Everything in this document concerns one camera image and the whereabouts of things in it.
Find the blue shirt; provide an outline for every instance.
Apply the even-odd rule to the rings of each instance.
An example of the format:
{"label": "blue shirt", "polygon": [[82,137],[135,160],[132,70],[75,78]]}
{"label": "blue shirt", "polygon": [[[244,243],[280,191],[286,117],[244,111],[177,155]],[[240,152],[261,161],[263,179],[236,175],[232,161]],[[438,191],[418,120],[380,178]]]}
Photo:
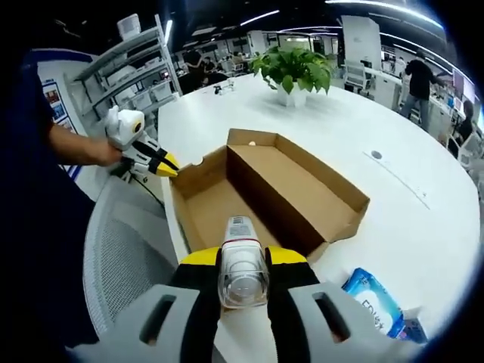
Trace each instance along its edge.
{"label": "blue shirt", "polygon": [[25,60],[14,74],[0,112],[2,240],[9,286],[61,344],[92,343],[97,337],[85,307],[82,258],[94,202],[59,167],[48,142],[53,111],[36,64]]}

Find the human hand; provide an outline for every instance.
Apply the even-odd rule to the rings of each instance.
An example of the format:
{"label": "human hand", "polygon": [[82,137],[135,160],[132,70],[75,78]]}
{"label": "human hand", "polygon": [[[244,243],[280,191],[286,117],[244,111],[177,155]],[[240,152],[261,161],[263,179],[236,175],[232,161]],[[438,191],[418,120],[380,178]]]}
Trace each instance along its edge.
{"label": "human hand", "polygon": [[123,153],[107,140],[93,140],[89,153],[94,163],[99,166],[110,166],[121,160]]}

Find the white flower pot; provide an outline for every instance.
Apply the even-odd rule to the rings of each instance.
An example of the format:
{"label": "white flower pot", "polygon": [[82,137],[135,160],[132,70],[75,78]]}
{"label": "white flower pot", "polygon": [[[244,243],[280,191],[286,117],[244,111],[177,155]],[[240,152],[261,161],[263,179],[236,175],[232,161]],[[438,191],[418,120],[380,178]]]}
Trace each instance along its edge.
{"label": "white flower pot", "polygon": [[282,88],[282,85],[278,85],[278,101],[280,104],[286,107],[301,107],[306,104],[306,97],[308,91],[299,88],[297,82],[294,83],[294,88],[288,95],[287,92]]}

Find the potted plant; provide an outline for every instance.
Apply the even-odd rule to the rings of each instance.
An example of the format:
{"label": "potted plant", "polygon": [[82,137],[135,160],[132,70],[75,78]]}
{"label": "potted plant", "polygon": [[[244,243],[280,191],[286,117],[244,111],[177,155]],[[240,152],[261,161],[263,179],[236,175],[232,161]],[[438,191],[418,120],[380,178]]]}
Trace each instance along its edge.
{"label": "potted plant", "polygon": [[278,47],[269,49],[250,62],[256,76],[262,78],[272,89],[278,90],[278,100],[288,107],[299,107],[306,103],[308,92],[319,92],[330,88],[331,70],[324,55],[295,48],[283,51]]}

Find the poster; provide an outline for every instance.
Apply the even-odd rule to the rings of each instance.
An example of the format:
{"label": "poster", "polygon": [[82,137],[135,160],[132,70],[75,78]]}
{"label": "poster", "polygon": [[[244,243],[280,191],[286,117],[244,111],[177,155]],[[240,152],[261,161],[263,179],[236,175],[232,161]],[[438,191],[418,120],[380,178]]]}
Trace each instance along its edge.
{"label": "poster", "polygon": [[[67,110],[62,101],[57,83],[53,79],[48,79],[42,84],[42,89],[45,99],[51,105],[51,108],[54,111],[54,122],[59,126],[66,128],[70,132],[79,134],[73,122],[70,120],[69,115],[67,114]],[[65,170],[66,173],[69,174],[69,176],[74,180],[81,170],[81,166],[79,165],[59,165],[59,167]]]}

